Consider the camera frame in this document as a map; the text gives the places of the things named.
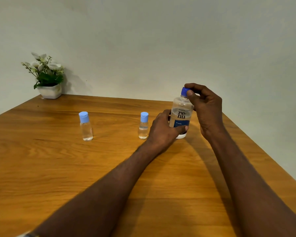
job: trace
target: small plastic bottle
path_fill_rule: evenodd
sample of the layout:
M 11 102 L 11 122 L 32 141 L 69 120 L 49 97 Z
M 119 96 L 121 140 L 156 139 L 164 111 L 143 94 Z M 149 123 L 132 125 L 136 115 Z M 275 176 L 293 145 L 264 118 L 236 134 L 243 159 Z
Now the small plastic bottle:
M 194 106 L 187 98 L 186 92 L 189 88 L 182 88 L 181 96 L 173 100 L 173 106 L 170 117 L 170 127 L 178 127 L 180 125 L 189 125 L 192 117 Z M 186 136 L 186 132 L 182 133 L 177 139 L 182 139 Z
M 140 124 L 138 129 L 138 137 L 142 140 L 146 139 L 148 136 L 148 113 L 140 113 Z
M 89 114 L 86 111 L 79 113 L 80 128 L 82 131 L 82 139 L 84 141 L 90 141 L 93 139 L 92 127 L 89 121 Z

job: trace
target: white square pot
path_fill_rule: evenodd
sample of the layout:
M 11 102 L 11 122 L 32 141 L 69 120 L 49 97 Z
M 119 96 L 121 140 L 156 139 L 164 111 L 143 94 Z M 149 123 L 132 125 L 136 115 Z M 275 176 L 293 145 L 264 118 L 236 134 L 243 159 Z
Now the white square pot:
M 37 87 L 37 89 L 45 99 L 57 99 L 62 94 L 62 86 L 60 84 L 53 87 Z

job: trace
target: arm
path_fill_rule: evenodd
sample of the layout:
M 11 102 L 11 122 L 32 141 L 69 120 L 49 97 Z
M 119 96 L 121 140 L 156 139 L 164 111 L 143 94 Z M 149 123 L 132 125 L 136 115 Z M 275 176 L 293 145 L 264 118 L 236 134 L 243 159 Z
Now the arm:
M 170 110 L 154 120 L 149 137 L 127 160 L 58 209 L 33 233 L 40 237 L 109 236 L 138 178 L 187 127 L 169 127 Z
M 296 214 L 275 194 L 240 151 L 222 122 L 222 99 L 205 86 L 186 84 L 202 135 L 209 141 L 245 236 L 294 236 Z

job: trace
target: blue bottle cap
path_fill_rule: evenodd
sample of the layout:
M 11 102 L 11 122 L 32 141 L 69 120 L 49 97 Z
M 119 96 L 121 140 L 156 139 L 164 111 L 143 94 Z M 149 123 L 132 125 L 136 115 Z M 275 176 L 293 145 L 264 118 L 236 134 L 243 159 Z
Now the blue bottle cap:
M 141 112 L 140 113 L 140 121 L 143 123 L 148 122 L 148 112 Z
M 190 90 L 190 88 L 185 88 L 185 87 L 183 87 L 183 88 L 182 88 L 182 91 L 181 91 L 181 95 L 186 97 L 186 96 L 187 96 L 186 92 L 187 92 L 188 90 Z
M 89 122 L 89 114 L 86 111 L 82 111 L 79 113 L 80 123 Z

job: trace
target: potted plant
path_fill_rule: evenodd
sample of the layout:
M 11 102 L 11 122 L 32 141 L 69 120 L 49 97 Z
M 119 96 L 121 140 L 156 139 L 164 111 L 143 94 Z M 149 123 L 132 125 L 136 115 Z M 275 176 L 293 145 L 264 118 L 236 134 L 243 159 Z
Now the potted plant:
M 36 77 L 34 89 L 37 88 L 43 98 L 58 98 L 62 94 L 60 83 L 64 80 L 64 68 L 46 54 L 38 55 L 32 52 L 32 55 L 36 60 L 31 63 L 22 62 L 22 65 Z

